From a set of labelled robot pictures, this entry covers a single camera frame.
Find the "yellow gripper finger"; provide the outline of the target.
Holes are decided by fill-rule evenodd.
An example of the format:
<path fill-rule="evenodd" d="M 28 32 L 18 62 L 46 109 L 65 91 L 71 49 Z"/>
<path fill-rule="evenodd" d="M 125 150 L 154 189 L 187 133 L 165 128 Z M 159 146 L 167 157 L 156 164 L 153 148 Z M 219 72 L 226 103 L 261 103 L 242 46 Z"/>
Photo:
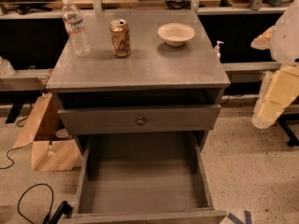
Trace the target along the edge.
<path fill-rule="evenodd" d="M 254 49 L 265 50 L 271 49 L 271 37 L 274 31 L 274 27 L 271 26 L 265 30 L 261 35 L 254 38 L 250 46 Z"/>
<path fill-rule="evenodd" d="M 282 65 L 275 73 L 267 71 L 253 110 L 252 124 L 259 129 L 269 128 L 298 96 L 297 66 Z"/>

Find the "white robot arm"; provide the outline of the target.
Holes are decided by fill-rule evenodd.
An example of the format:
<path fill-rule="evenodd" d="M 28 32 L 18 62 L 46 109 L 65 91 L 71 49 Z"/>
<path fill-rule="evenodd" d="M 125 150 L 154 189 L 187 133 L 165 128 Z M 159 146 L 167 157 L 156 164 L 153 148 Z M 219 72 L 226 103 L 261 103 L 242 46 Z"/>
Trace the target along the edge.
<path fill-rule="evenodd" d="M 299 96 L 299 0 L 294 0 L 277 22 L 254 38 L 255 49 L 269 49 L 271 58 L 281 64 L 263 76 L 252 124 L 260 129 L 273 125 Z"/>

